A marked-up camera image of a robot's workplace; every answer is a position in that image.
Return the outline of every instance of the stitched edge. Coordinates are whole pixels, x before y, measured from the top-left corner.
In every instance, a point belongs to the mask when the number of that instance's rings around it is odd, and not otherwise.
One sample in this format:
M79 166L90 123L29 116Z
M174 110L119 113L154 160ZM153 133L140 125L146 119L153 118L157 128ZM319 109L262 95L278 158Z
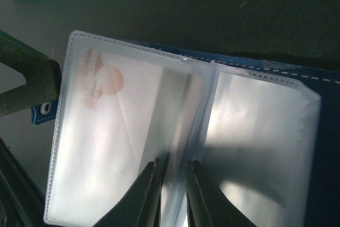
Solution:
M112 41L112 40L108 40L108 39L105 39L105 38L98 38L96 36L90 36L90 35L86 35L86 34L83 34L83 33L80 33L80 32L76 32L76 33L74 33L72 35L72 38L70 40L69 53L67 55L67 61L65 62L65 77L64 77L64 81L63 81L62 86L61 86L62 93L61 93L61 96L59 97L60 107L58 108L57 114L56 114L57 122L55 124L55 137L53 138L52 153L51 153L51 159L50 159L50 169L49 169L48 182L47 182L47 191L46 191L46 195L47 195L47 198L46 198L46 207L45 207L46 210L45 210L45 214L44 214L44 220L46 221L46 223L48 223L48 224L64 225L66 227L70 227L70 225L65 224L65 223L61 223L61 222L49 221L47 216L48 216L48 208L49 208L49 203L50 203L50 191L52 189L52 183L53 183L55 153L56 153L57 146L58 146L57 145L58 144L57 143L57 138L58 138L58 135L59 135L59 118L60 118L60 113L61 113L61 106L63 104L63 99L64 99L65 81L66 81L66 77L68 77L68 75L69 75L68 74L68 68L69 68L69 61L70 61L72 44L73 44L74 38L76 36L83 36L83 37L88 37L88 38L92 38L92 39L98 39L98 40L101 40L101 41L104 41L104 42L121 45L121 46L124 46L124 47L127 47L127 48L138 49L140 51L147 52L147 53L152 53L152 54L155 54L155 55L158 55L158 56L164 56L164 57L170 57L170 58L177 59L176 57L174 57L173 55L171 55L169 53L164 53L164 54L156 53L155 49L151 49L151 48L144 49L144 48L141 48L139 46L127 45L127 44L124 44L124 43L120 43L118 41ZM193 58L193 59L196 59L196 60L204 60L204 61L211 61L212 60L212 59L208 59L208 58L192 57L192 56L187 56L187 55L182 55L182 54L180 54L179 56L185 56L185 57L190 57L190 58ZM256 69L256 70L266 70L266 71L280 72L279 70L274 70L274 69L255 68L254 66L240 65L240 64L230 63L230 62L222 62L222 61L218 61L218 60L215 60L215 61L217 63L221 63L221 64L225 64L225 65L235 65L235 66L241 66L243 68L250 68L250 69ZM285 72L285 71L282 71L281 74L295 75L295 76L298 75L297 73L288 73L288 72ZM320 79L320 78L317 78L317 77L309 77L308 75L299 75L299 76L300 77L304 77L304 78L311 78L311 79L315 79L315 80L331 82L331 80L329 80L329 79Z

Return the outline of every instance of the blue fabric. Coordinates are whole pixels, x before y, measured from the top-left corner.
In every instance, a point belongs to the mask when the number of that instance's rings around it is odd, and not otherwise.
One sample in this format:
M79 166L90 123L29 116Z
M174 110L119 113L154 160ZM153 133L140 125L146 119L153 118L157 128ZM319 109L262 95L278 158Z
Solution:
M267 60L203 53L171 46L136 43L165 52L180 54L210 62L215 60L229 66L279 74L302 81L322 97L317 141L309 187L305 226L340 226L340 72ZM57 101L53 102L50 117L40 114L40 106L32 108L32 122L40 124L54 119Z

